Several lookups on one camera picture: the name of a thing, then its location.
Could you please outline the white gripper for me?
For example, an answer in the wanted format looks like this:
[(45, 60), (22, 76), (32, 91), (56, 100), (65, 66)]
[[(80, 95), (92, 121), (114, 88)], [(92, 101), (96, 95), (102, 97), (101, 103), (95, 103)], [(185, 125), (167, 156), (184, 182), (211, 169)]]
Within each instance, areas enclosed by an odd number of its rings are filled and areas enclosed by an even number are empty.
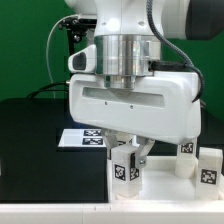
[(133, 134), (131, 167), (142, 169), (155, 140), (178, 145), (199, 136), (197, 87), (193, 72), (156, 71), (137, 78), (132, 90), (109, 89), (101, 76), (76, 74), (70, 80), (69, 108), (74, 121), (104, 128), (108, 150), (119, 146), (116, 131)]

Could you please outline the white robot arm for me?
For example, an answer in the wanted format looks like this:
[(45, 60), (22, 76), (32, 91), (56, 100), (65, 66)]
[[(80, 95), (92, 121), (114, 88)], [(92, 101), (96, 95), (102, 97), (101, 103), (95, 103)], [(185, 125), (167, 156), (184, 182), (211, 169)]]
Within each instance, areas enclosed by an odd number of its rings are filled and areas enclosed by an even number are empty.
[(224, 0), (65, 1), (93, 31), (90, 45), (68, 59), (70, 113), (102, 129), (109, 158), (119, 157), (119, 132), (137, 138), (136, 168), (157, 141), (197, 138), (203, 76), (189, 57), (162, 61), (161, 48), (174, 38), (209, 40), (224, 31)]

